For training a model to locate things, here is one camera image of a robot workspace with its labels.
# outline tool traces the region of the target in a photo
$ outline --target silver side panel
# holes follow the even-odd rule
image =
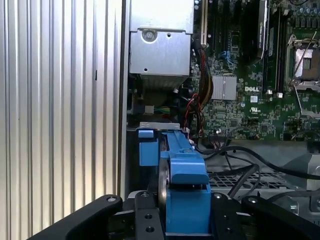
[[[1,240],[120,191],[121,17],[115,0],[0,0]]]

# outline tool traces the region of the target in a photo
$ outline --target blue tab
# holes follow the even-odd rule
[[[138,137],[140,139],[152,139],[155,136],[155,132],[153,130],[144,129],[138,131]]]

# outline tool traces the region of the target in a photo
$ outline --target cable bundle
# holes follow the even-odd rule
[[[207,61],[206,52],[203,49],[198,49],[196,57],[201,72],[199,81],[199,102],[201,109],[208,104],[214,92],[214,84],[212,82],[210,67]]]

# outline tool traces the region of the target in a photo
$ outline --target pcie slot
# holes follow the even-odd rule
[[[201,37],[200,42],[201,45],[206,47],[207,46],[207,31],[208,31],[208,3],[209,0],[202,0],[201,5]]]
[[[229,42],[229,17],[230,17],[230,1],[223,1],[222,9],[222,29],[221,29],[221,46],[222,51],[228,50]]]
[[[209,19],[208,19],[208,36],[209,48],[213,54],[217,50],[219,43],[219,29],[220,29],[220,16],[219,16],[219,5],[218,0],[213,0],[209,4]]]

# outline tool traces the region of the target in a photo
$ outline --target electronic component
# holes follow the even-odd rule
[[[268,126],[267,125],[261,125],[261,132],[265,133],[268,131]]]
[[[247,65],[253,65],[263,59],[268,11],[268,0],[253,0],[244,8],[241,50],[243,61]]]
[[[238,126],[238,121],[237,120],[231,120],[230,121],[230,127],[231,128],[235,128],[236,126]]]
[[[236,100],[237,77],[229,75],[213,75],[213,100]]]
[[[177,88],[189,76],[193,29],[193,0],[132,0],[130,73],[146,89]]]

